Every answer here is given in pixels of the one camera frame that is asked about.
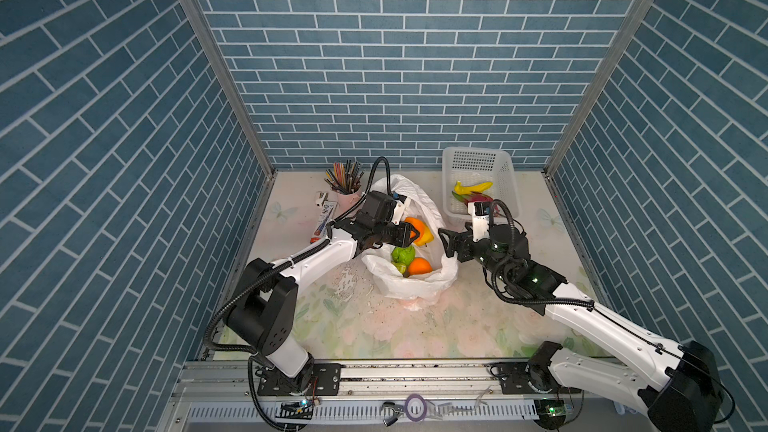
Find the orange fruit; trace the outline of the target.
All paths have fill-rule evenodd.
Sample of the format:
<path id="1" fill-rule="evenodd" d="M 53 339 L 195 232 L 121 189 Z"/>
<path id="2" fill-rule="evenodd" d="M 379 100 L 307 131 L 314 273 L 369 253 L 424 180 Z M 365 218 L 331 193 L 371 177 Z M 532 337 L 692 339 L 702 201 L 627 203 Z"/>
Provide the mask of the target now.
<path id="1" fill-rule="evenodd" d="M 411 233 L 411 238 L 412 238 L 412 244 L 414 245 L 414 241 L 419 237 L 419 230 L 423 227 L 428 227 L 428 226 L 426 225 L 425 222 L 415 217 L 406 217 L 404 221 L 407 224 L 410 224 L 411 227 L 413 228 Z"/>
<path id="2" fill-rule="evenodd" d="M 429 274 L 432 272 L 432 266 L 429 261 L 422 257 L 416 257 L 406 269 L 409 276 Z"/>

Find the white plastic bag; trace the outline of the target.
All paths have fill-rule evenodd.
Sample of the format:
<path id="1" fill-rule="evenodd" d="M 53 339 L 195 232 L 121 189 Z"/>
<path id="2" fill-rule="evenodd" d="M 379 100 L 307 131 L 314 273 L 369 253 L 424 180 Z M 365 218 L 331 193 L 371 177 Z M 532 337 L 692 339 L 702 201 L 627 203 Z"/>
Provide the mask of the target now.
<path id="1" fill-rule="evenodd" d="M 391 177 L 391 186 L 393 192 L 409 200 L 403 219 L 427 237 L 408 247 L 384 245 L 368 250 L 362 254 L 362 262 L 382 295 L 418 310 L 436 304 L 440 295 L 453 285 L 459 262 L 445 254 L 438 230 L 446 224 L 427 192 L 399 174 Z"/>

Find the pink dragon fruit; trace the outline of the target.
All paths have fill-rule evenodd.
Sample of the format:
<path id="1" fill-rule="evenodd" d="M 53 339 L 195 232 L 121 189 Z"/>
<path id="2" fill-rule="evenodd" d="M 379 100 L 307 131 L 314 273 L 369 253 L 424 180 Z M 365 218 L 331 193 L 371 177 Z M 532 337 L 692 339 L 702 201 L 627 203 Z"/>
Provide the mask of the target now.
<path id="1" fill-rule="evenodd" d="M 469 194 L 459 194 L 455 191 L 451 192 L 453 197 L 450 210 L 456 214 L 468 214 L 468 205 L 475 202 L 491 202 L 493 198 L 484 193 L 472 192 Z"/>

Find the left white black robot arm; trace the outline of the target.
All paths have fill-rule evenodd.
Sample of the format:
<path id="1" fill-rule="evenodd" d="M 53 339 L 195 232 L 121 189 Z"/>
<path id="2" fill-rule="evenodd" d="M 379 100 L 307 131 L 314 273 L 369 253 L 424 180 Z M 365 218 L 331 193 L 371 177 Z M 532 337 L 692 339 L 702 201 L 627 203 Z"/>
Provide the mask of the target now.
<path id="1" fill-rule="evenodd" d="M 220 319 L 256 362 L 292 383 L 308 387 L 314 359 L 292 336 L 301 292 L 333 268 L 383 245 L 407 247 L 420 237 L 405 221 L 411 198 L 371 191 L 356 209 L 328 223 L 318 242 L 275 263 L 251 261 Z"/>

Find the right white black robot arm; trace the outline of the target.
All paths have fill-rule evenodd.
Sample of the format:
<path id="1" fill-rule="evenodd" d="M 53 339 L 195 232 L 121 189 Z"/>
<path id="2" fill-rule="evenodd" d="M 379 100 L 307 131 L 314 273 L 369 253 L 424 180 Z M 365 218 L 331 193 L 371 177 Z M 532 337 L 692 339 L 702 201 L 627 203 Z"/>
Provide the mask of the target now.
<path id="1" fill-rule="evenodd" d="M 520 246 L 522 233 L 507 224 L 481 235 L 472 229 L 440 229 L 438 235 L 448 257 L 482 266 L 499 300 L 563 324 L 612 356 L 594 359 L 545 341 L 526 366 L 532 389 L 590 392 L 644 414 L 659 431 L 709 431 L 731 418 L 721 407 L 735 398 L 705 345 L 664 338 L 600 304 L 532 260 Z"/>

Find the green fruit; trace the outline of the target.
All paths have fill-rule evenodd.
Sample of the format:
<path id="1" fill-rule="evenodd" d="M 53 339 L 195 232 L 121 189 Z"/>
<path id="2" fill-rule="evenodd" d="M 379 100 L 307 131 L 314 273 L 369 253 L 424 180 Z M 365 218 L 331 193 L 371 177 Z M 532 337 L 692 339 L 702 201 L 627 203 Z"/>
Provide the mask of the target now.
<path id="1" fill-rule="evenodd" d="M 398 268 L 407 268 L 416 258 L 414 246 L 395 247 L 391 251 L 391 262 Z"/>

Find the yellow fruit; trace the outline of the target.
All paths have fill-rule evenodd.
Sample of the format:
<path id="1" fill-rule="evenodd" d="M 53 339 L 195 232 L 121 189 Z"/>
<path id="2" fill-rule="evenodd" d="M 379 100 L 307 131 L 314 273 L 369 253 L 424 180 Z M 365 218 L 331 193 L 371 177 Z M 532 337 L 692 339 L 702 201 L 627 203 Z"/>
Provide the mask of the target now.
<path id="1" fill-rule="evenodd" d="M 419 237 L 414 241 L 414 245 L 422 247 L 434 240 L 434 236 L 428 227 L 423 227 L 419 230 Z"/>

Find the yellow banana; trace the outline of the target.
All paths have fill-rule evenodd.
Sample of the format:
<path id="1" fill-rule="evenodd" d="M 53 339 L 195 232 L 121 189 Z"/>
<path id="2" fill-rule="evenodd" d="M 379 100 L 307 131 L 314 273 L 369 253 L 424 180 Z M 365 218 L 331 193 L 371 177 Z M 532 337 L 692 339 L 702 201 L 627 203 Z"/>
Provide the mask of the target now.
<path id="1" fill-rule="evenodd" d="M 463 185 L 460 181 L 455 183 L 453 192 L 458 195 L 483 194 L 493 186 L 492 182 L 481 182 L 475 185 Z"/>

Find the pink pencil cup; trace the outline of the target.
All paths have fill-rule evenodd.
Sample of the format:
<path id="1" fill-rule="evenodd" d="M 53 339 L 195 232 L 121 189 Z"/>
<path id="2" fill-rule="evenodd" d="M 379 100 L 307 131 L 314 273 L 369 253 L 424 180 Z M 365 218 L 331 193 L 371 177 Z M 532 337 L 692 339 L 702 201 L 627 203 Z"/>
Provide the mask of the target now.
<path id="1" fill-rule="evenodd" d="M 362 197 L 362 190 L 357 190 L 349 194 L 337 193 L 336 194 L 336 200 L 337 200 L 336 216 L 339 217 L 344 212 L 352 208 L 360 200 L 361 197 Z"/>

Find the toothpaste tube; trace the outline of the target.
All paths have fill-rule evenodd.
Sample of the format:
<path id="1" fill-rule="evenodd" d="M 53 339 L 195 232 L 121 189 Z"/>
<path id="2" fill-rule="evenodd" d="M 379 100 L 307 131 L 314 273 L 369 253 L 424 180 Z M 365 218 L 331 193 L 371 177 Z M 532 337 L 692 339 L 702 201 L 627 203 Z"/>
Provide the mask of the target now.
<path id="1" fill-rule="evenodd" d="M 327 235 L 326 229 L 328 223 L 332 220 L 334 212 L 337 208 L 337 203 L 334 201 L 325 201 L 320 207 L 320 215 L 310 237 L 310 243 L 314 244 Z"/>

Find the white plastic basket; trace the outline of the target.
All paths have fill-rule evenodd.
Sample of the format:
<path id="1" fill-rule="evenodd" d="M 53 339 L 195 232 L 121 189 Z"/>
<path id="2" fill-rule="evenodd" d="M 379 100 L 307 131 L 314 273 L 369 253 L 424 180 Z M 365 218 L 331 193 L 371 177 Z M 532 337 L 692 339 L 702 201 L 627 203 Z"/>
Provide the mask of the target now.
<path id="1" fill-rule="evenodd" d="M 466 201 L 477 192 L 502 200 L 514 218 L 521 215 L 511 156 L 501 150 L 448 147 L 442 153 L 443 210 L 450 221 L 469 220 Z"/>

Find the coloured pencils bundle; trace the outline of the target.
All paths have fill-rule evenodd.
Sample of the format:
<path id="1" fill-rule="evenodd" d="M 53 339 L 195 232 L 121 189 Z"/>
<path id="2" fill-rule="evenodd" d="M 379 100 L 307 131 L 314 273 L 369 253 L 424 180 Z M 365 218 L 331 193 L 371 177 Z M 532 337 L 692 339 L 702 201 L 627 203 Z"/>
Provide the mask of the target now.
<path id="1" fill-rule="evenodd" d="M 336 162 L 325 171 L 325 182 L 337 193 L 349 195 L 361 187 L 363 171 L 356 160 Z"/>

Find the purple tape roll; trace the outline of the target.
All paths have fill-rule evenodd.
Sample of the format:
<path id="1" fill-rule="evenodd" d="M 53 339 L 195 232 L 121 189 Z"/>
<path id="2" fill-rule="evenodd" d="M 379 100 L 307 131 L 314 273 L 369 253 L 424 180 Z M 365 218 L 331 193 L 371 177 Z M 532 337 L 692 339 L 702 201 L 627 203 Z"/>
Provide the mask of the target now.
<path id="1" fill-rule="evenodd" d="M 405 416 L 411 422 L 422 422 L 428 415 L 428 402 L 419 394 L 410 394 L 403 406 Z"/>

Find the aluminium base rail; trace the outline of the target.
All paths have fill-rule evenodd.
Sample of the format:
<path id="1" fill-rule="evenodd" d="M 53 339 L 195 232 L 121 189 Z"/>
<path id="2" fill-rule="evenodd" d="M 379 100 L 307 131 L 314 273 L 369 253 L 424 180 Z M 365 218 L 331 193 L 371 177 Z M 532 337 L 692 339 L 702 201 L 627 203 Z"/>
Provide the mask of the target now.
<path id="1" fill-rule="evenodd" d="M 273 371 L 247 378 L 244 361 L 189 362 L 159 422 L 161 431 L 195 424 L 273 422 L 300 426 L 398 425 L 423 422 L 531 421 L 559 428 L 578 412 L 579 389 L 532 389 L 523 359 L 320 360 L 308 388 L 289 393 Z M 411 422 L 410 394 L 428 402 L 428 415 Z"/>

